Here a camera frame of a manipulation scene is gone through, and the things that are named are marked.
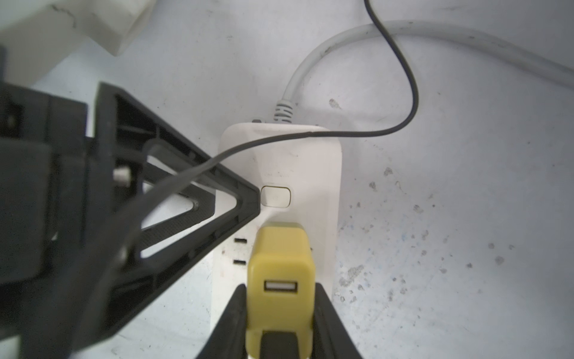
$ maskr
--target dirty white surface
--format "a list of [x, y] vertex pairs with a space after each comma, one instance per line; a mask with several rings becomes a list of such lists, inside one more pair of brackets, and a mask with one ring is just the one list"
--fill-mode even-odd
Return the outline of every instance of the dirty white surface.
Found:
[[[384, 20], [486, 31], [574, 67], [569, 0], [375, 0]], [[124, 87], [215, 153], [260, 116], [300, 61], [368, 23], [361, 1], [162, 0], [118, 58], [86, 42], [35, 88], [93, 102]], [[385, 138], [342, 140], [333, 302], [365, 358], [574, 357], [574, 91], [468, 48], [398, 40], [421, 92], [417, 118]], [[325, 57], [296, 122], [388, 127], [408, 112], [405, 76], [381, 38]], [[207, 257], [84, 358], [194, 358], [209, 335]]]

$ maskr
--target screw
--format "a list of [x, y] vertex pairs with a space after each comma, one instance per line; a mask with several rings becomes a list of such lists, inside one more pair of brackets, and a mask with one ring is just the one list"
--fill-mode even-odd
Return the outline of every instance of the screw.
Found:
[[131, 168], [120, 166], [114, 168], [114, 182], [121, 187], [130, 187], [131, 185]]

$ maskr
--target black cable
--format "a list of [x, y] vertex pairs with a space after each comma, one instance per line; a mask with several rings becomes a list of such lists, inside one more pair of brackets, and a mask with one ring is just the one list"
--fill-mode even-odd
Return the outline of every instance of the black cable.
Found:
[[47, 298], [37, 311], [27, 329], [22, 333], [22, 357], [57, 359], [66, 358], [73, 349], [75, 334], [85, 325], [81, 324], [86, 307], [93, 300], [93, 293], [106, 290], [112, 277], [113, 263], [122, 248], [135, 242], [141, 222], [169, 195], [181, 191], [189, 182], [224, 159], [240, 151], [272, 142], [308, 137], [378, 137], [403, 129], [414, 118], [418, 109], [418, 89], [414, 75], [397, 44], [377, 18], [369, 0], [364, 0], [375, 26], [379, 29], [409, 80], [413, 104], [409, 115], [398, 125], [377, 131], [320, 131], [282, 134], [240, 144], [206, 162], [186, 169], [175, 176], [157, 183], [147, 193], [134, 198], [113, 215], [102, 227], [98, 236], [90, 241], [78, 255], [61, 280], [56, 283], [53, 295]]

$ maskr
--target white power strip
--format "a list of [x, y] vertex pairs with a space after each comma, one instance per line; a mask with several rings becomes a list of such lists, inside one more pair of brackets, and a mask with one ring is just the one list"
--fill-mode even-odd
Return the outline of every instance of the white power strip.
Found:
[[[219, 152], [244, 142], [285, 133], [326, 130], [318, 126], [239, 123], [226, 129]], [[305, 138], [245, 150], [225, 165], [261, 190], [288, 188], [287, 208], [261, 206], [261, 213], [214, 251], [211, 328], [217, 324], [236, 287], [247, 281], [247, 264], [259, 228], [266, 222], [294, 222], [307, 232], [316, 267], [315, 280], [327, 294], [335, 275], [335, 244], [339, 212], [342, 153], [336, 138]], [[234, 198], [216, 195], [217, 209], [234, 206]]]

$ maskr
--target yellow plug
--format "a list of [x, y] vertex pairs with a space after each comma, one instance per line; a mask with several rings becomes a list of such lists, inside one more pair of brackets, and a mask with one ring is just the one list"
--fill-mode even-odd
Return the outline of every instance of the yellow plug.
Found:
[[245, 348], [259, 358], [265, 331], [297, 336], [299, 356], [313, 350], [315, 263], [307, 233], [298, 225], [274, 223], [257, 232], [247, 267]]

